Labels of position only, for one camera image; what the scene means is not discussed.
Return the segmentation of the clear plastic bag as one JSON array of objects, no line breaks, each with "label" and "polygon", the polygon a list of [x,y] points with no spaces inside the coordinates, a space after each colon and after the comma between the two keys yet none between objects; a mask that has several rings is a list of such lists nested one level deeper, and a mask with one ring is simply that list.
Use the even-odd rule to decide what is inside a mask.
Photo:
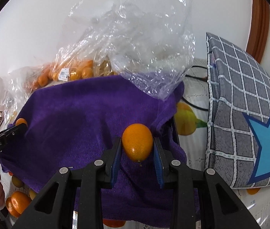
[{"label": "clear plastic bag", "polygon": [[66,17],[55,61],[93,58],[142,92],[165,100],[193,64],[192,0],[112,0],[96,12],[76,3]]}]

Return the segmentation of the small orange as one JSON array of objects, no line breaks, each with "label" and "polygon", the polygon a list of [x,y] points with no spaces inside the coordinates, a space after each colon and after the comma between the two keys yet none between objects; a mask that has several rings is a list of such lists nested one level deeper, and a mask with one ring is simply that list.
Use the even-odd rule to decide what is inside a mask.
[{"label": "small orange", "polygon": [[28,126],[28,125],[27,125],[27,121],[26,121],[24,118],[19,118],[19,119],[17,119],[16,122],[15,122],[15,125],[16,125],[16,126],[21,125],[21,124],[25,124],[26,126]]}]

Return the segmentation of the orange tangerine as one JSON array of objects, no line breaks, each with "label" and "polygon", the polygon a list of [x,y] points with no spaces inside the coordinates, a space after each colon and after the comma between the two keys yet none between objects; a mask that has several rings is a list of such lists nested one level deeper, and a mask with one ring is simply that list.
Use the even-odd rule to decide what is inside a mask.
[{"label": "orange tangerine", "polygon": [[15,191],[11,195],[11,203],[13,208],[19,213],[22,214],[24,210],[27,209],[31,203],[31,198],[21,191]]}]

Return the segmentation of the bagged oranges with label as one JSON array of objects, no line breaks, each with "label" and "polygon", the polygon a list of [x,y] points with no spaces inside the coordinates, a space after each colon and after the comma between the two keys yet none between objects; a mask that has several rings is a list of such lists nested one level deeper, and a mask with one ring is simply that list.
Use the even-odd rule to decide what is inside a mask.
[{"label": "bagged oranges with label", "polygon": [[94,76],[92,59],[73,58],[63,63],[53,61],[42,66],[29,77],[26,87],[30,91],[46,87],[51,82],[69,82],[88,79]]}]

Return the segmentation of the clear bag of small fruit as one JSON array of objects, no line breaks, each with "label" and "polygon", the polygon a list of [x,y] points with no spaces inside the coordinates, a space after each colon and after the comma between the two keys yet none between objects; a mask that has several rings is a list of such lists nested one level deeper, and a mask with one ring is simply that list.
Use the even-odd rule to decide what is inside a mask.
[{"label": "clear bag of small fruit", "polygon": [[0,112],[3,125],[12,123],[31,93],[37,89],[37,79],[43,66],[22,67],[0,77]]}]

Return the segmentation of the grey checked star cushion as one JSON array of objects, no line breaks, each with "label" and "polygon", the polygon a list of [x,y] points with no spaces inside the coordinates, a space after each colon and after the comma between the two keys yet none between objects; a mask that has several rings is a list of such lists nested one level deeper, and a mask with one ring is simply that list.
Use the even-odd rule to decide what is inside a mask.
[{"label": "grey checked star cushion", "polygon": [[270,185],[270,76],[233,43],[207,33],[205,166],[233,189]]}]

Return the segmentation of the small yellow-green fruit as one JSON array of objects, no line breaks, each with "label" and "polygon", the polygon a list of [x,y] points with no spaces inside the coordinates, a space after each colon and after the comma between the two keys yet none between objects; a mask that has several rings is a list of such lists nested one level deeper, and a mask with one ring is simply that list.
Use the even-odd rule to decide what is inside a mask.
[{"label": "small yellow-green fruit", "polygon": [[17,188],[22,188],[24,186],[23,181],[17,178],[15,175],[12,176],[11,181],[13,185]]}]

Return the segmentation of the brown wooden door frame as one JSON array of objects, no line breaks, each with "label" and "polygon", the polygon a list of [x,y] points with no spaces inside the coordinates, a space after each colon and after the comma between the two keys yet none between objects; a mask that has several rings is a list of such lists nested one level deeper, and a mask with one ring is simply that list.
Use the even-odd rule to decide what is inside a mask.
[{"label": "brown wooden door frame", "polygon": [[251,27],[246,52],[259,64],[263,58],[270,24],[270,5],[266,0],[252,0]]}]

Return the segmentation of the small orange kumquat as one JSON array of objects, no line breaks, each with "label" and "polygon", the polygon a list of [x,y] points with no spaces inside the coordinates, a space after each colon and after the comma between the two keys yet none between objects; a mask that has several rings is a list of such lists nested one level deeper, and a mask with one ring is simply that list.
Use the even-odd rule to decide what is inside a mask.
[{"label": "small orange kumquat", "polygon": [[122,135],[123,149],[133,162],[142,162],[150,155],[153,137],[149,128],[141,123],[129,125]]}]

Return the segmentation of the purple towel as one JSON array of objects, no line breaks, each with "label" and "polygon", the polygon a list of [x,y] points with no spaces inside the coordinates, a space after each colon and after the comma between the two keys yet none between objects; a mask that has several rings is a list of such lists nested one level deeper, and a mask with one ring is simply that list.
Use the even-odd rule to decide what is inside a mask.
[{"label": "purple towel", "polygon": [[[36,90],[19,117],[23,138],[0,152],[0,164],[39,192],[62,167],[80,169],[99,159],[133,123],[171,136],[165,123],[184,93],[180,83],[166,100],[155,99],[120,76],[93,77]],[[102,191],[106,219],[170,226],[173,194],[160,188],[153,158],[143,163],[122,156],[113,189]]]}]

